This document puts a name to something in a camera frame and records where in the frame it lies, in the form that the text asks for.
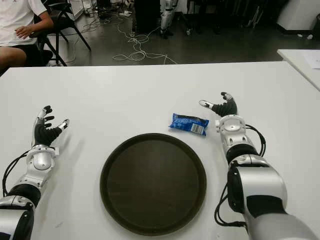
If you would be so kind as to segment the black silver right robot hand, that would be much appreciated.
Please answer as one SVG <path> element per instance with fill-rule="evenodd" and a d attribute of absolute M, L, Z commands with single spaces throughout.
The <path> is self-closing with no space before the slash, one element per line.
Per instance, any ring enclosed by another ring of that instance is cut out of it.
<path fill-rule="evenodd" d="M 204 108 L 212 110 L 214 113 L 216 113 L 220 117 L 225 117 L 228 115 L 237 115 L 238 108 L 237 108 L 236 101 L 232 97 L 232 95 L 227 92 L 221 92 L 220 94 L 224 100 L 224 103 L 213 104 L 206 100 L 200 100 L 199 104 Z"/>

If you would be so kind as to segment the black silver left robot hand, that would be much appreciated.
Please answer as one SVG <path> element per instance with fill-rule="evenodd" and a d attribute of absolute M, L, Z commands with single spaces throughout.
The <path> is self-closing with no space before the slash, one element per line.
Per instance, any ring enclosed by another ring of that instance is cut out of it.
<path fill-rule="evenodd" d="M 70 120 L 65 119 L 56 127 L 52 127 L 49 121 L 53 120 L 54 116 L 47 116 L 53 111 L 50 105 L 43 107 L 37 115 L 32 127 L 31 147 L 43 145 L 50 146 L 59 135 L 69 127 Z"/>

